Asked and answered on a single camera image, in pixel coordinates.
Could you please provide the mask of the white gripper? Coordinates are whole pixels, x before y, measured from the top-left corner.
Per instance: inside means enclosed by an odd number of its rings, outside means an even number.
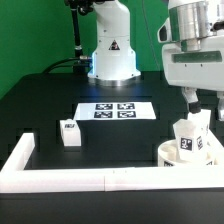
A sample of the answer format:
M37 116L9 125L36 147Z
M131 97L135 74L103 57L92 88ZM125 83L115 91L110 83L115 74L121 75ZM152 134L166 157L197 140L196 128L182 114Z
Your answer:
M171 41L170 19L157 32L164 74L169 85L180 86L190 113L201 111L197 89L218 91L217 118L224 121L224 30L201 40L201 50L184 53Z

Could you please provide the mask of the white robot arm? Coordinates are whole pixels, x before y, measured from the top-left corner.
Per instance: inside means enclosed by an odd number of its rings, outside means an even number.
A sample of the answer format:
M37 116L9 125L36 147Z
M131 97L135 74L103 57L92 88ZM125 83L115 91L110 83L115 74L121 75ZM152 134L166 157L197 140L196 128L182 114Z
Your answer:
M215 91L218 119L224 121L224 0L166 0L168 18L157 32L167 82L180 86L188 111L201 110L196 91ZM140 76L130 46L130 12L119 0L93 0L97 48L94 83L119 86Z

